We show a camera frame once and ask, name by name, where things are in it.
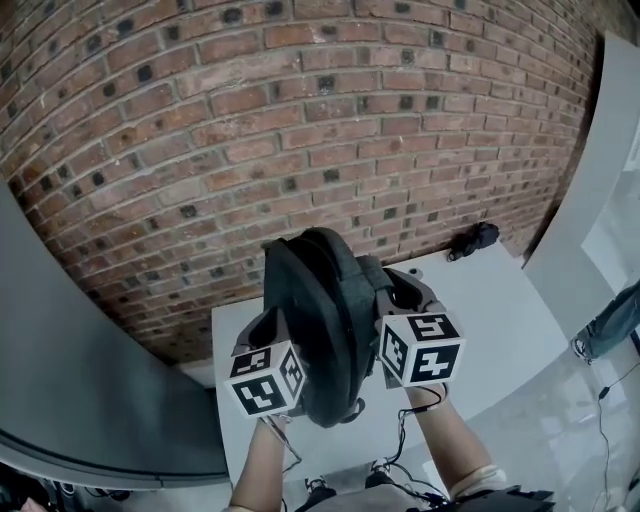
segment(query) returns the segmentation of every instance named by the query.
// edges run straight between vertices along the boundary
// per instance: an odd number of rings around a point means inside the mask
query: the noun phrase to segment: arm
[[[285,422],[274,418],[284,432]],[[278,512],[282,500],[284,445],[262,421],[256,423],[247,461],[231,496],[232,507]]]
[[[444,388],[433,387],[444,395]],[[407,388],[411,407],[431,405],[437,401],[428,391]],[[416,415],[422,433],[433,457],[436,469],[451,492],[463,478],[491,464],[491,457],[478,437],[467,427],[449,400],[436,409]]]

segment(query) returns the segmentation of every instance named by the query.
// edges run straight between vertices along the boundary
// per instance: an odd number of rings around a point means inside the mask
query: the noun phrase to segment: white table
[[[505,398],[567,349],[547,306],[499,243],[455,263],[448,263],[441,252],[392,267],[422,270],[424,282],[462,325],[467,345],[451,399],[465,419]],[[253,299],[214,308],[211,315],[220,423],[233,483],[240,477],[255,420],[243,417],[223,381],[238,334],[261,311],[262,299]],[[395,453],[398,409],[409,405],[404,391],[386,389],[377,362],[360,396],[367,407],[348,425],[325,430],[306,417],[294,419],[287,436],[303,462],[286,480],[328,474]],[[409,419],[406,428],[405,448],[424,442],[415,419]],[[288,456],[285,465],[291,461]]]

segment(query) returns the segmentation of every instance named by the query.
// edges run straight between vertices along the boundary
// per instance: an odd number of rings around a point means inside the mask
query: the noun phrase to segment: floor
[[[591,367],[567,351],[528,384],[476,416],[470,426],[507,472],[510,483],[521,484],[525,490],[555,491],[559,512],[602,512],[606,505],[606,451],[598,432],[597,396],[637,362],[640,357],[631,342],[618,346]],[[603,429],[611,442],[611,509],[624,503],[628,484],[640,465],[640,368],[612,387],[601,405]],[[415,477],[424,477],[422,464],[428,458],[424,450],[426,447],[413,448],[401,459]],[[360,467],[326,476],[330,485],[345,491],[362,486],[366,471]],[[632,510],[639,488],[628,496],[628,510]],[[122,509],[106,500],[96,503],[94,509],[215,511],[226,505],[229,495],[229,487],[220,485],[137,493]],[[285,486],[289,510],[299,506],[305,495],[302,482]]]

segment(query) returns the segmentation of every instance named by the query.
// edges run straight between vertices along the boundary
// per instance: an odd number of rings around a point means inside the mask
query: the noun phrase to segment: black cable
[[[400,464],[397,463],[398,459],[400,458],[400,456],[402,455],[402,450],[404,448],[404,442],[407,438],[407,432],[404,428],[404,422],[407,418],[407,416],[411,415],[411,414],[420,414],[421,412],[426,412],[430,409],[433,409],[434,407],[436,407],[437,405],[441,404],[444,399],[447,397],[448,395],[448,388],[445,385],[443,385],[444,387],[444,396],[441,395],[440,393],[438,393],[437,391],[434,391],[433,389],[430,388],[425,388],[422,386],[419,386],[420,389],[422,389],[423,391],[428,391],[429,393],[431,393],[432,395],[435,395],[438,398],[438,401],[431,404],[431,405],[423,405],[420,407],[414,407],[412,409],[400,409],[398,411],[398,451],[395,453],[395,455],[393,457],[390,457],[387,459],[387,464],[389,464],[389,466],[395,466],[398,469],[400,469],[401,471],[404,472],[404,474],[409,478],[410,482],[413,483],[419,483],[422,485],[425,485],[431,489],[433,489],[434,491],[436,491],[438,494],[433,494],[433,493],[417,493],[417,492],[413,492],[413,491],[409,491],[407,489],[405,489],[404,487],[402,487],[401,485],[397,485],[394,484],[397,488],[402,489],[404,492],[406,492],[409,496],[412,496],[414,498],[419,498],[422,499],[424,501],[429,502],[430,504],[433,505],[442,505],[444,503],[449,503],[448,498],[446,497],[446,495],[437,487],[431,485],[428,482],[425,482],[424,480],[418,480],[413,478],[413,476],[411,476],[411,473],[409,473],[409,471],[404,467],[401,466]]]
[[[636,363],[634,365],[633,368],[631,368],[631,370],[629,370],[627,373],[625,373],[622,377],[620,377],[617,381],[615,381],[613,384],[610,384],[608,387],[604,388],[607,390],[607,392],[604,394],[604,396],[607,396],[607,394],[609,393],[609,390],[615,386],[618,382],[620,382],[622,379],[624,379],[627,375],[629,375],[633,370],[635,370],[638,366],[640,366],[640,363]]]
[[[604,430],[602,429],[602,414],[603,413],[602,413],[602,404],[600,402],[602,400],[604,400],[604,398],[609,394],[609,391],[611,391],[611,388],[613,386],[615,386],[616,384],[621,382],[627,375],[629,375],[638,366],[640,366],[640,363],[636,363],[633,366],[633,368],[631,368],[627,373],[625,373],[622,377],[620,377],[613,384],[610,384],[609,386],[605,386],[604,388],[602,388],[602,391],[600,391],[600,394],[598,394],[598,401],[597,401],[597,404],[598,404],[598,430],[600,431],[600,435],[604,439],[605,445],[607,447],[607,458],[606,458],[605,465],[604,465],[604,492],[605,492],[605,496],[607,497],[607,501],[605,502],[605,506],[604,506],[603,510],[607,510],[609,508],[609,501],[611,499],[611,496],[609,496],[609,461],[611,459],[611,446],[609,444],[609,438],[605,435]],[[602,495],[602,492],[600,492],[600,494],[598,494],[598,496],[596,497],[596,501],[593,503],[593,506],[591,507],[591,512],[593,512],[595,510],[596,505],[598,504],[598,500],[600,499],[601,495]]]
[[[413,478],[413,476],[411,476],[411,473],[409,473],[409,470],[407,468],[405,468],[404,466],[401,466],[397,462],[394,462],[393,464],[391,464],[391,466],[395,466],[398,469],[400,469],[407,476],[407,478],[409,479],[410,482],[412,482],[414,484],[426,485],[427,487],[430,487],[435,492],[437,492],[445,500],[447,499],[447,495],[444,492],[442,492],[440,489],[438,489],[435,485],[430,484],[429,482],[426,482],[425,480],[418,480],[417,478]]]
[[[296,460],[288,468],[282,471],[282,474],[285,474],[288,471],[291,471],[293,468],[295,468],[298,464],[302,462],[302,458],[300,457],[300,455],[298,455],[298,452],[296,452],[293,449],[293,447],[291,446],[291,443],[289,443],[289,439],[287,439],[286,434],[280,429],[280,427],[278,427],[278,425],[276,425],[275,421],[273,421],[271,417],[267,416],[266,419],[263,417],[263,418],[260,418],[260,420],[271,429],[271,432],[278,438],[278,440],[282,444],[284,444],[284,446],[289,450],[289,452],[291,452],[291,454],[296,458]]]
[[[604,431],[602,430],[602,404],[600,404],[600,400],[601,399],[598,398],[598,430],[600,431],[600,435],[604,438],[604,442],[607,447],[607,459],[604,464],[604,492],[605,492],[605,496],[607,497],[607,501],[605,502],[604,508],[602,509],[604,511],[609,509],[609,499],[610,499],[609,497],[609,459],[611,457],[611,448],[609,446],[609,438],[605,435]],[[595,510],[601,495],[602,495],[602,492],[598,494],[596,501],[593,503],[593,507],[591,507],[591,512]]]
[[[84,488],[85,491],[87,491],[87,494],[89,494],[89,496],[93,496],[94,498],[111,498],[113,493],[105,493],[105,494],[93,494],[88,487]]]

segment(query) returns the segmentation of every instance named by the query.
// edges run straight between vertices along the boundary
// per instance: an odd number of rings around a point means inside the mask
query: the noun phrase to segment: person's leg
[[[371,489],[383,484],[395,484],[389,475],[390,468],[386,459],[378,459],[371,464],[371,473],[364,482],[364,488]]]
[[[296,512],[305,512],[311,507],[315,507],[318,503],[333,498],[338,493],[335,489],[331,489],[327,486],[327,482],[324,478],[314,478],[313,480],[306,479],[304,485],[307,487],[309,497],[304,505],[302,505]]]
[[[597,359],[624,341],[640,324],[640,281],[622,290],[576,338],[585,356]]]

